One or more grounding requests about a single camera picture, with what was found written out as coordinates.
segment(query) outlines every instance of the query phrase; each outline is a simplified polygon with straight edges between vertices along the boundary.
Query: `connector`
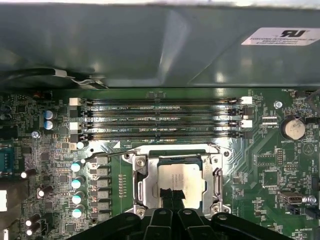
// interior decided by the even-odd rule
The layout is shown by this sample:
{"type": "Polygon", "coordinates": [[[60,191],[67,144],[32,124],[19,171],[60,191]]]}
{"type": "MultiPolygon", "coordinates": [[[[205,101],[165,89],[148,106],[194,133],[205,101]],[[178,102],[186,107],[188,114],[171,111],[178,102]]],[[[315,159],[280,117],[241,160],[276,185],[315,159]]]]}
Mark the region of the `connector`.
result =
{"type": "Polygon", "coordinates": [[[298,205],[302,204],[303,196],[300,193],[293,191],[280,191],[279,197],[287,204],[298,205]]]}

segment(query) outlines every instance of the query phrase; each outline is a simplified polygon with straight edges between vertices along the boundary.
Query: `green circuit board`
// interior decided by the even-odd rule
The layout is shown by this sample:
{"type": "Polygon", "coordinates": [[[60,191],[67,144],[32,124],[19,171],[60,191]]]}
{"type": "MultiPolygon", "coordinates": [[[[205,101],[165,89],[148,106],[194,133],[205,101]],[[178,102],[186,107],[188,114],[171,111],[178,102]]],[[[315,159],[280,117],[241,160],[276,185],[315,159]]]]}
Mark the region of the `green circuit board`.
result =
{"type": "MultiPolygon", "coordinates": [[[[97,209],[97,183],[93,175],[97,174],[92,165],[87,164],[79,172],[71,171],[71,164],[90,156],[93,153],[105,151],[108,153],[124,152],[142,145],[156,144],[199,144],[214,143],[230,149],[231,157],[223,163],[223,201],[231,208],[231,213],[249,220],[263,227],[272,229],[296,240],[313,240],[319,220],[304,213],[291,214],[285,203],[279,198],[279,191],[299,192],[304,196],[315,196],[319,200],[319,192],[311,188],[311,178],[319,177],[319,125],[310,123],[305,125],[304,136],[293,140],[284,137],[283,122],[291,116],[301,119],[317,117],[305,101],[305,96],[297,96],[296,91],[305,89],[281,88],[193,88],[193,89],[106,89],[106,90],[54,90],[48,92],[51,97],[39,97],[39,93],[22,95],[3,95],[0,101],[11,107],[12,119],[7,125],[18,126],[17,140],[9,141],[14,149],[14,170],[12,177],[18,176],[24,169],[35,168],[38,174],[30,180],[30,198],[23,202],[21,217],[21,238],[25,235],[25,220],[34,213],[52,216],[53,229],[43,239],[67,239],[87,228],[130,209],[133,205],[133,176],[132,166],[119,156],[112,157],[105,168],[109,169],[107,177],[110,179],[108,190],[110,193],[109,209],[97,209]],[[87,100],[171,100],[176,108],[185,100],[210,100],[252,97],[251,109],[252,127],[243,129],[251,133],[251,137],[215,137],[209,134],[201,136],[183,134],[170,137],[146,138],[136,137],[133,128],[125,128],[121,116],[114,121],[123,124],[116,130],[108,132],[106,139],[94,138],[89,146],[77,149],[71,141],[70,122],[80,122],[85,117],[71,117],[69,98],[87,100]],[[282,103],[275,107],[275,102],[282,103]],[[44,111],[53,110],[57,113],[54,120],[55,130],[44,129],[44,111]],[[31,137],[33,131],[38,131],[40,137],[31,137]],[[77,191],[86,195],[85,211],[80,218],[72,216],[75,205],[71,197],[75,190],[71,181],[77,176],[84,176],[86,181],[77,191]],[[37,198],[37,188],[52,185],[53,192],[42,199],[37,198]]],[[[128,104],[117,105],[116,111],[144,111],[142,108],[132,110],[128,104]]],[[[192,107],[188,108],[188,119],[197,125],[202,115],[193,114],[192,107]]],[[[215,129],[198,129],[186,127],[184,133],[213,132],[215,129]]],[[[318,208],[318,203],[305,203],[305,207],[318,208]]]]}

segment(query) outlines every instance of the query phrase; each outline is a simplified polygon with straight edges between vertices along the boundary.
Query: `chip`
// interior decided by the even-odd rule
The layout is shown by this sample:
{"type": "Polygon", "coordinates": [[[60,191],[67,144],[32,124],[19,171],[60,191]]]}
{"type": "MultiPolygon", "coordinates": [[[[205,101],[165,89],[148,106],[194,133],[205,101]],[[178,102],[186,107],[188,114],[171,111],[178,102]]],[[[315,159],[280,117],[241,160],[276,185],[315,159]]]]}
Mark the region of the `chip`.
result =
{"type": "Polygon", "coordinates": [[[106,191],[98,191],[97,193],[98,193],[97,194],[98,199],[108,199],[110,192],[106,190],[106,191]]]}
{"type": "Polygon", "coordinates": [[[109,168],[102,168],[102,167],[100,167],[100,168],[97,168],[96,169],[96,175],[98,176],[98,177],[102,177],[102,176],[108,176],[109,175],[109,168]]]}
{"type": "Polygon", "coordinates": [[[98,188],[107,188],[107,187],[109,187],[109,179],[99,179],[97,181],[96,186],[98,188]]]}
{"type": "Polygon", "coordinates": [[[67,183],[68,176],[67,175],[60,175],[59,180],[60,180],[60,183],[67,183]]]}
{"type": "Polygon", "coordinates": [[[91,207],[94,208],[94,207],[98,207],[98,202],[97,201],[93,201],[90,203],[91,207]]]}
{"type": "Polygon", "coordinates": [[[79,142],[79,135],[78,134],[71,134],[70,135],[70,143],[77,143],[79,142]]]}
{"type": "Polygon", "coordinates": [[[278,171],[265,170],[262,176],[264,187],[276,187],[279,183],[278,171]]]}
{"type": "Polygon", "coordinates": [[[10,140],[18,138],[18,126],[0,126],[0,139],[10,140]]]}
{"type": "Polygon", "coordinates": [[[63,106],[59,108],[59,114],[67,114],[67,107],[63,106]]]}
{"type": "Polygon", "coordinates": [[[43,152],[40,155],[41,161],[49,161],[49,153],[43,152]]]}
{"type": "Polygon", "coordinates": [[[97,191],[91,191],[91,192],[90,192],[90,195],[91,195],[91,196],[98,196],[98,192],[97,192],[97,191]]]}
{"type": "Polygon", "coordinates": [[[61,127],[59,130],[60,135],[68,135],[68,129],[66,127],[61,127]]]}
{"type": "Polygon", "coordinates": [[[105,201],[100,201],[98,202],[98,210],[109,210],[110,209],[110,204],[109,202],[105,201]]]}
{"type": "Polygon", "coordinates": [[[22,148],[22,154],[31,154],[32,153],[32,148],[29,146],[25,146],[22,148]]]}
{"type": "Polygon", "coordinates": [[[53,209],[53,204],[52,204],[52,202],[46,202],[46,203],[44,204],[44,208],[45,208],[45,209],[53,209]]]}
{"type": "Polygon", "coordinates": [[[102,213],[98,215],[99,222],[107,221],[109,218],[110,218],[110,213],[102,213]]]}
{"type": "Polygon", "coordinates": [[[91,213],[91,218],[97,218],[97,217],[98,217],[97,212],[91,213]]]}
{"type": "Polygon", "coordinates": [[[17,113],[24,113],[26,111],[26,106],[25,105],[19,105],[16,107],[17,113]]]}
{"type": "Polygon", "coordinates": [[[62,143],[62,148],[63,149],[68,149],[69,148],[69,143],[62,143]]]}
{"type": "Polygon", "coordinates": [[[77,117],[79,117],[78,110],[70,110],[69,113],[70,113],[70,118],[77,118],[77,117]]]}
{"type": "Polygon", "coordinates": [[[68,233],[73,233],[76,230],[75,224],[66,224],[65,225],[65,231],[68,233]]]}

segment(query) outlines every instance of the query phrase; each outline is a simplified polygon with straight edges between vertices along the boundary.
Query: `white label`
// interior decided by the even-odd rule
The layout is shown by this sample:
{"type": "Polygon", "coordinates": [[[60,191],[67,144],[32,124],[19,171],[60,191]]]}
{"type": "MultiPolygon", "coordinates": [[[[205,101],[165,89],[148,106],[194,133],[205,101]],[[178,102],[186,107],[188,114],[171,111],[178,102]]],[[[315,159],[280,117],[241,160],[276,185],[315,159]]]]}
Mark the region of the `white label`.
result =
{"type": "Polygon", "coordinates": [[[320,39],[320,28],[262,27],[241,45],[307,46],[320,39]]]}

